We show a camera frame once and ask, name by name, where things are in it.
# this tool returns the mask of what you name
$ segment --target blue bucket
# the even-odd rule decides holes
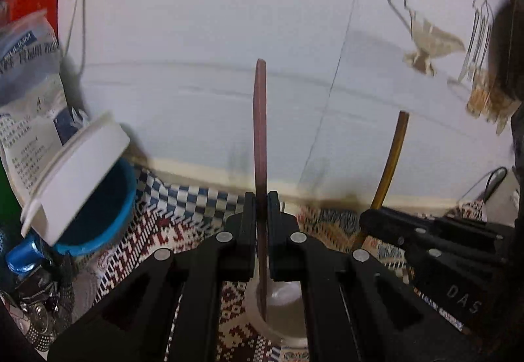
[[[136,177],[120,158],[67,227],[54,249],[83,256],[111,244],[125,232],[133,215]]]

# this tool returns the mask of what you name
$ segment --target white plastic package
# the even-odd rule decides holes
[[[60,46],[45,14],[0,29],[0,155],[22,206],[40,172],[77,131],[60,80]]]

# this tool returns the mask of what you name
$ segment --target wooden stick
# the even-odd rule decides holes
[[[257,61],[253,90],[253,140],[255,151],[255,194],[257,216],[258,270],[260,277],[260,312],[267,310],[267,122],[266,62]]]
[[[408,129],[409,113],[400,111],[397,119],[397,126],[395,128],[395,134],[393,135],[393,142],[391,142],[391,148],[389,149],[388,160],[382,173],[381,181],[378,184],[377,192],[371,203],[370,208],[381,208],[388,193],[389,185],[395,174],[397,168],[398,159],[400,157],[400,151],[402,151],[402,145],[404,143],[405,132]],[[355,236],[355,241],[351,250],[357,250],[362,247],[364,241],[366,241],[367,235],[360,231]]]

